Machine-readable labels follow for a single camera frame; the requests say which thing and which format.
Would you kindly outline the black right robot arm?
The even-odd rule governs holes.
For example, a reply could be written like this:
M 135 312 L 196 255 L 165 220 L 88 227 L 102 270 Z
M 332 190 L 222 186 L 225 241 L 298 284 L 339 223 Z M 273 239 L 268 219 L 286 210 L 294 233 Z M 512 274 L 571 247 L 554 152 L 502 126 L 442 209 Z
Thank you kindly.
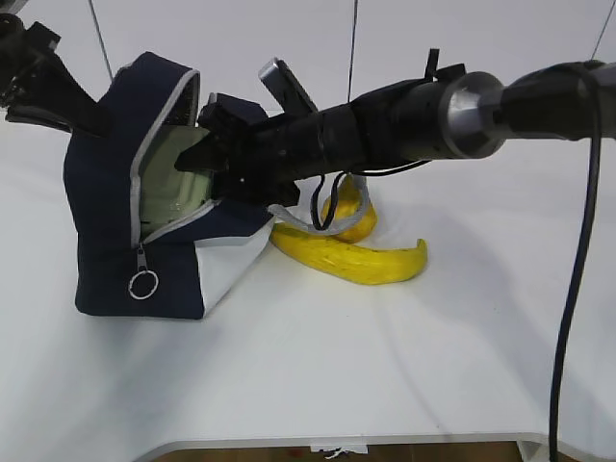
M 555 64 L 509 85 L 462 64 L 425 73 L 320 110 L 282 61 L 262 80 L 282 106 L 213 95 L 197 123 L 206 136 L 175 162 L 211 176 L 214 198 L 294 206 L 296 182 L 334 172 L 389 170 L 416 162 L 482 159 L 510 139 L 579 141 L 615 134 L 615 66 Z

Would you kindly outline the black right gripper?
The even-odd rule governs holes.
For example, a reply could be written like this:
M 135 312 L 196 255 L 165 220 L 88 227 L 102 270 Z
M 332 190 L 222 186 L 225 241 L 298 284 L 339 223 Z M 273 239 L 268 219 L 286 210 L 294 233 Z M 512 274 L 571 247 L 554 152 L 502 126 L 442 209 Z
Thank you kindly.
M 213 93 L 197 119 L 209 134 L 182 151 L 174 167 L 210 173 L 216 199 L 295 206 L 298 181 L 332 171 L 327 153 L 331 113 L 328 108 L 269 117 L 253 101 Z

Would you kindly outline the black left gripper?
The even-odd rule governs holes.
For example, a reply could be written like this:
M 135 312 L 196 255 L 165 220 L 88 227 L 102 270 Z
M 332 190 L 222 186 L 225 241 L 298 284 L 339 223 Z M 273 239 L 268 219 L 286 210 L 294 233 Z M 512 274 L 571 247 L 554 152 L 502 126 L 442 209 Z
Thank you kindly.
M 16 14 L 1 13 L 1 108 L 6 109 L 5 119 L 67 133 L 78 130 L 107 137 L 113 117 L 54 55 L 60 40 L 58 34 L 37 21 L 25 28 Z M 45 61 L 42 103 L 12 104 L 22 92 L 20 81 Z

